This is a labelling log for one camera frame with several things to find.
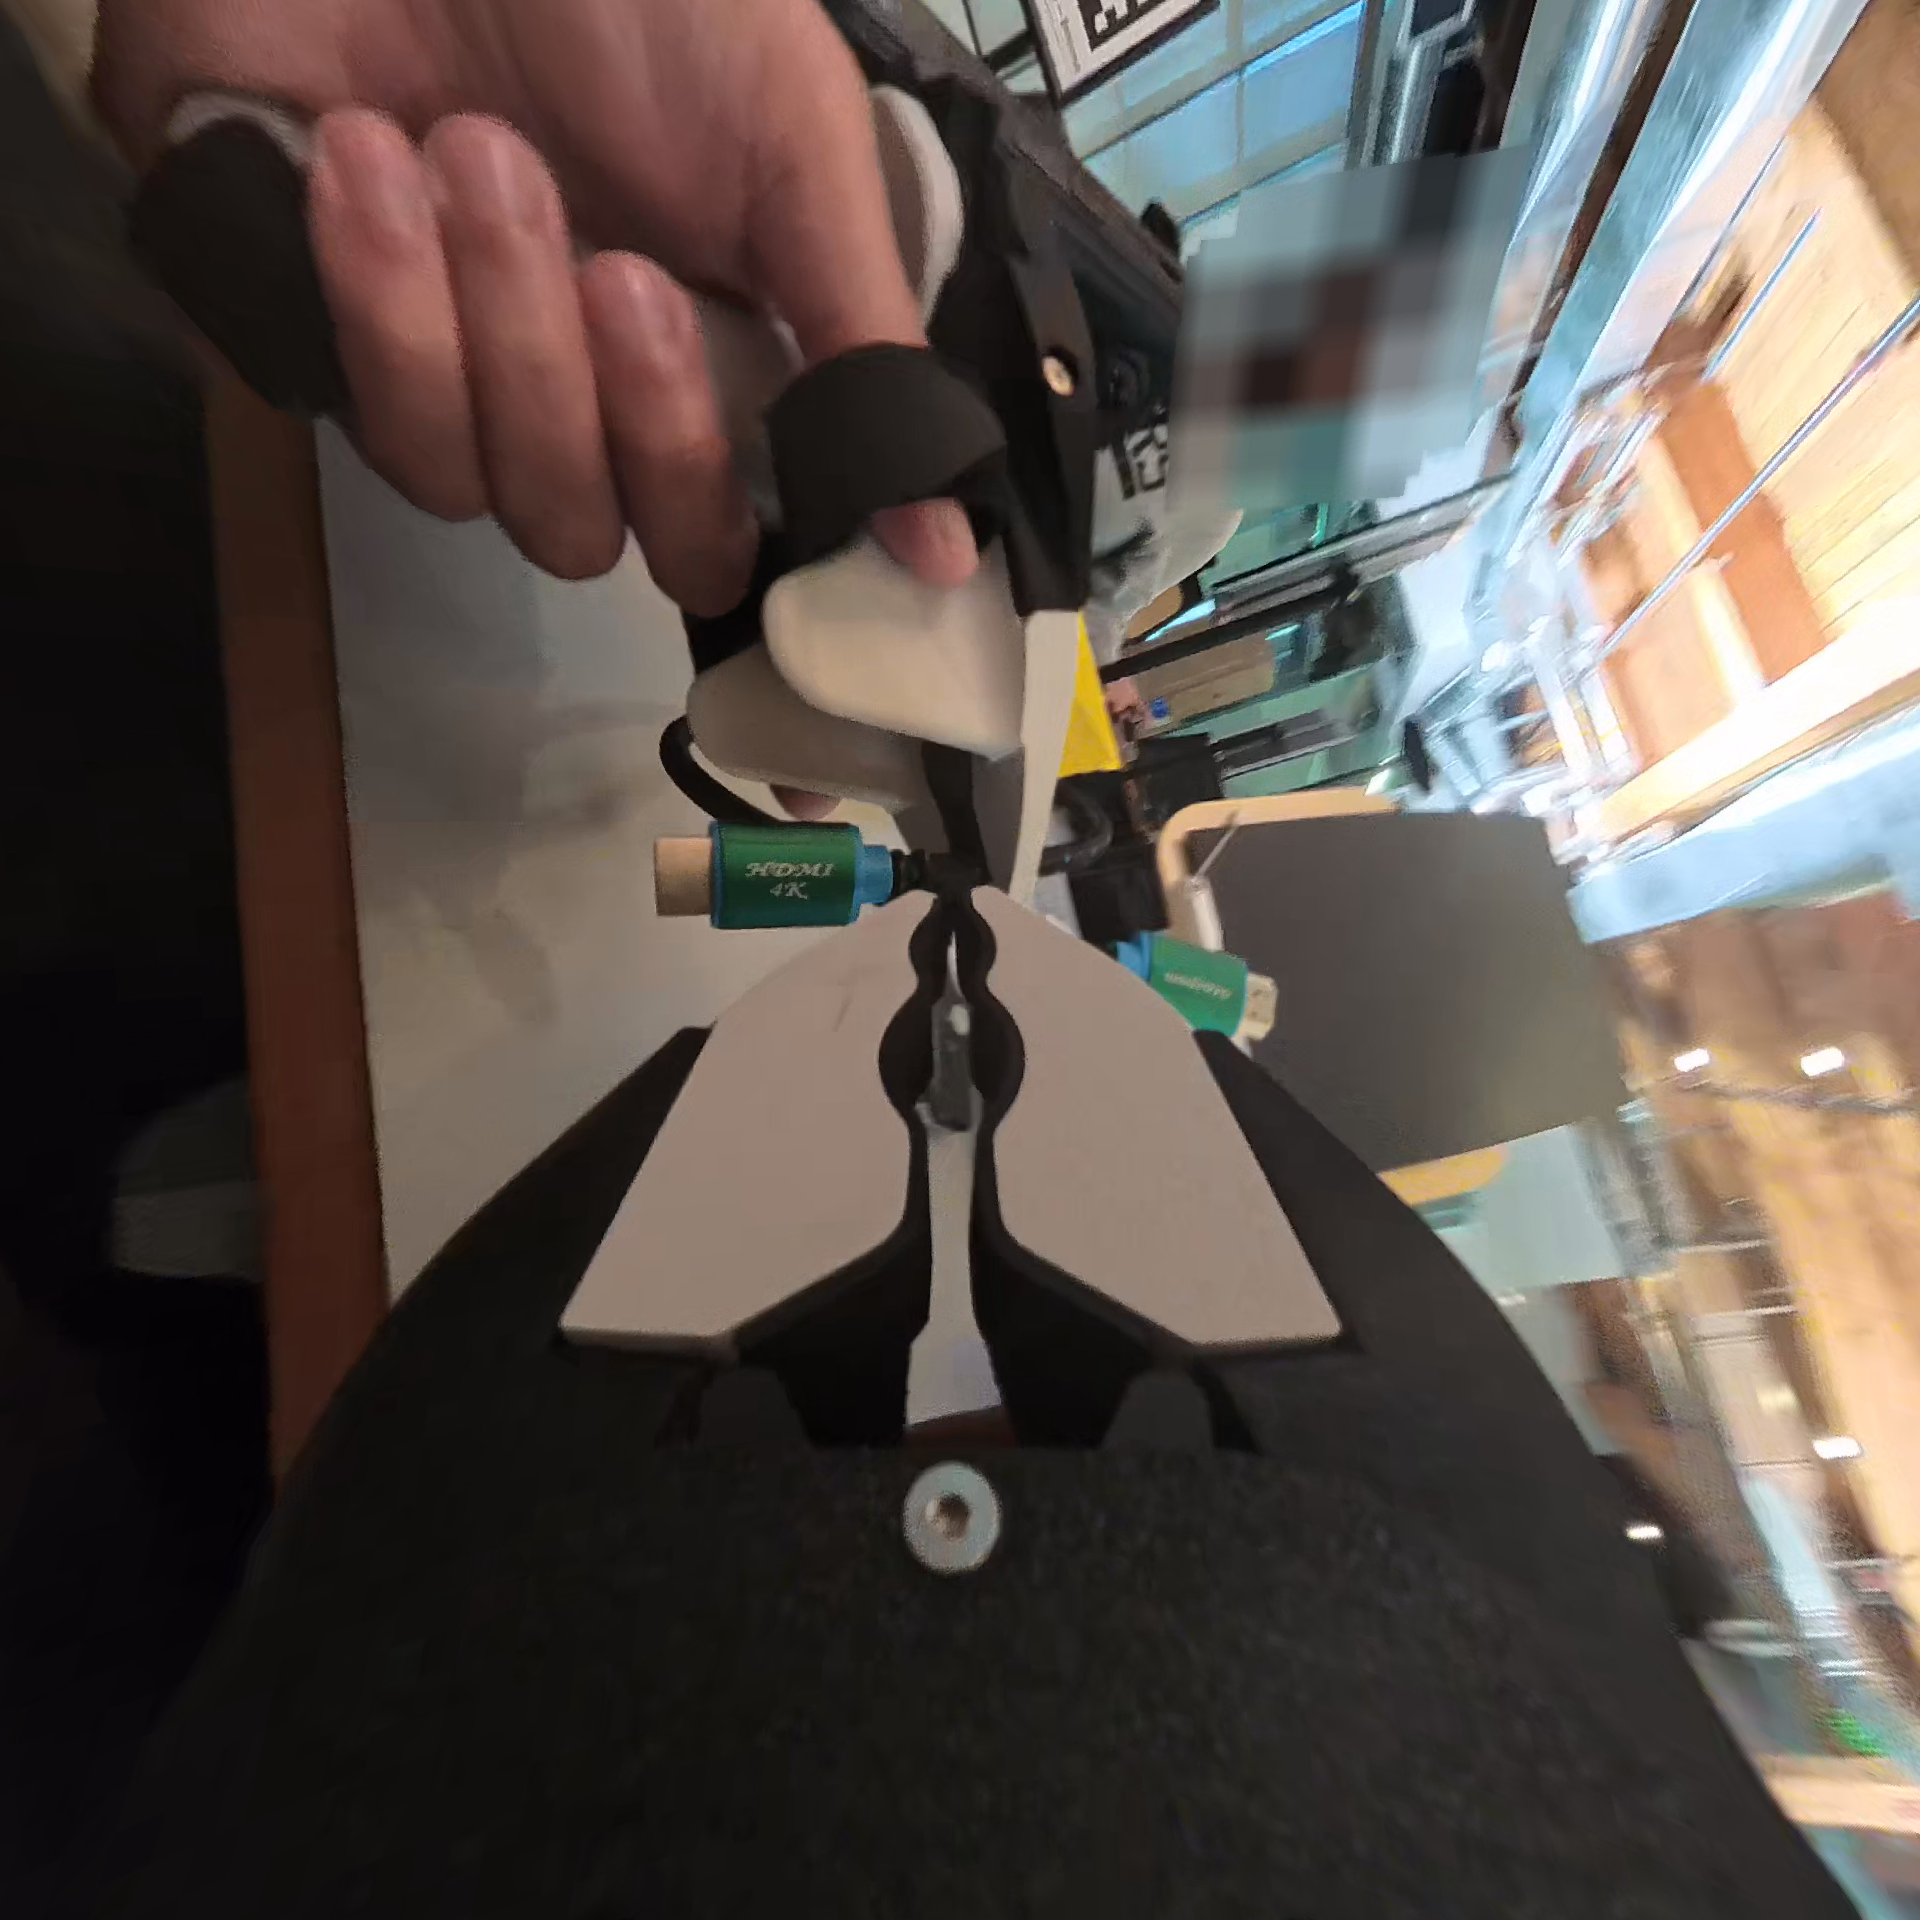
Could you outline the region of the wooden board with dark panel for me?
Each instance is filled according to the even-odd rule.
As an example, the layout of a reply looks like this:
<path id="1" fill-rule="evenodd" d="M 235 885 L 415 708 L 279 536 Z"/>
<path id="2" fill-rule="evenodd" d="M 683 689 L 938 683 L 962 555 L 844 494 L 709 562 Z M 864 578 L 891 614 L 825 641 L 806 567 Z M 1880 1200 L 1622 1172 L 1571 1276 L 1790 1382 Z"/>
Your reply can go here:
<path id="1" fill-rule="evenodd" d="M 1548 830 L 1352 786 L 1208 801 L 1161 828 L 1169 929 L 1275 989 L 1254 1061 L 1414 1208 L 1615 1116 L 1620 1043 Z"/>

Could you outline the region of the yellow storage bin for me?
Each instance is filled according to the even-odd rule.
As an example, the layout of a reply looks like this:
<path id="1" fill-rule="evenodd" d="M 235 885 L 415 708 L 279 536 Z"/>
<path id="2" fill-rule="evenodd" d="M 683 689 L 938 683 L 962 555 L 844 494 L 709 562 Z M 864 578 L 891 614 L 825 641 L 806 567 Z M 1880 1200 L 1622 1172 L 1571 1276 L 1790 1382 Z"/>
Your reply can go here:
<path id="1" fill-rule="evenodd" d="M 1094 774 L 1117 774 L 1125 766 L 1127 758 L 1108 708 L 1108 686 L 1099 679 L 1091 645 L 1085 636 L 1080 636 L 1057 778 L 1064 783 Z"/>

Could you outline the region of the person's left hand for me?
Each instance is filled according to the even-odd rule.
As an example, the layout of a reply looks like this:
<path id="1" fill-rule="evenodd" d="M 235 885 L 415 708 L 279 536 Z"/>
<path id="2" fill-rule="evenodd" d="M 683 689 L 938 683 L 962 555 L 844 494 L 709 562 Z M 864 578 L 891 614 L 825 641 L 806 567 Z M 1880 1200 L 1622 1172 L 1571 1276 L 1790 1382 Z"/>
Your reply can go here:
<path id="1" fill-rule="evenodd" d="M 117 2 L 90 78 L 140 164 L 189 95 L 310 119 L 362 461 L 561 580 L 636 542 L 697 618 L 751 584 L 694 295 L 773 316 L 808 367 L 926 344 L 867 87 L 818 4 Z"/>

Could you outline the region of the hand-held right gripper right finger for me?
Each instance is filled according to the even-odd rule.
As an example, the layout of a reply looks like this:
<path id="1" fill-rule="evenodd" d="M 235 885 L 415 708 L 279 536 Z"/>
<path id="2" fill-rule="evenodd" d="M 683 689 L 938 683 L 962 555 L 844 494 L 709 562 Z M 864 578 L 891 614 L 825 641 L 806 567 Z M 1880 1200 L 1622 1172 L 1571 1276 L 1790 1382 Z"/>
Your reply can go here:
<path id="1" fill-rule="evenodd" d="M 1200 1036 L 1150 986 L 1004 892 L 959 909 L 978 1097 L 970 1289 L 1020 1445 L 1096 1449 L 1136 1382 L 1344 1335 Z"/>

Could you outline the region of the black braided cable green plugs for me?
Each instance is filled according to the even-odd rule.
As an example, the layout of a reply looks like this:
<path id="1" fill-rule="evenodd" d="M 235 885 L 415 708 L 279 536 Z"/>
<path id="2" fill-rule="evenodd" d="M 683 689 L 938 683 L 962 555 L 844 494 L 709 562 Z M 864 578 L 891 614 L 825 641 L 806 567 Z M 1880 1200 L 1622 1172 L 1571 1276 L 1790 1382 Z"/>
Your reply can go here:
<path id="1" fill-rule="evenodd" d="M 933 828 L 957 828 L 955 851 L 886 848 L 851 825 L 792 822 L 749 804 L 700 763 L 688 719 L 657 744 L 671 786 L 708 821 L 696 837 L 653 847 L 653 904 L 663 918 L 726 933 L 854 924 L 867 909 L 933 894 L 957 898 L 988 882 L 986 828 L 971 797 L 974 763 L 929 752 Z M 1067 929 L 1108 953 L 1197 1034 L 1259 1045 L 1278 1016 L 1278 989 L 1246 960 L 1178 938 L 1156 851 L 1140 830 L 1132 778 L 1070 777 L 1053 786 L 1039 828 L 1038 876 L 1067 891 Z"/>

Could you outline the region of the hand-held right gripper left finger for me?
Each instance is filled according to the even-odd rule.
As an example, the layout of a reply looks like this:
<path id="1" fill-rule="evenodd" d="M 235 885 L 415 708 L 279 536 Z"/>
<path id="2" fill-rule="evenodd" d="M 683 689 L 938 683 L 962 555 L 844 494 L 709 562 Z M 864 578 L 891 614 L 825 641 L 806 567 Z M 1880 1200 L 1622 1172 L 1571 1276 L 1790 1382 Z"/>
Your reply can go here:
<path id="1" fill-rule="evenodd" d="M 932 1306 L 917 1106 L 946 977 L 942 907 L 895 900 L 716 1020 L 560 1335 L 770 1374 L 824 1447 L 900 1442 Z"/>

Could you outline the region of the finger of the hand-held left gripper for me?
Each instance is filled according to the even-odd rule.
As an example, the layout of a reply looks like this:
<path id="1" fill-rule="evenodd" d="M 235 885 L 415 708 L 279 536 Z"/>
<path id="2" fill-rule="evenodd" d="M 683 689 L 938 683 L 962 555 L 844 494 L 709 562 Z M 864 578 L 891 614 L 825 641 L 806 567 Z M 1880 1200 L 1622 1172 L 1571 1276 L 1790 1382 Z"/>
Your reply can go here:
<path id="1" fill-rule="evenodd" d="M 932 801 L 917 740 L 809 707 L 770 657 L 729 657 L 696 675 L 685 722 L 713 769 L 766 789 L 883 811 Z"/>
<path id="2" fill-rule="evenodd" d="M 966 582 L 938 589 L 876 541 L 855 541 L 770 589 L 761 635 L 779 679 L 809 708 L 919 744 L 929 803 L 891 811 L 911 847 L 957 851 L 957 828 L 933 825 L 932 751 L 966 757 L 986 881 L 1017 904 L 1033 903 L 1080 614 L 1022 614 L 1000 542 Z"/>

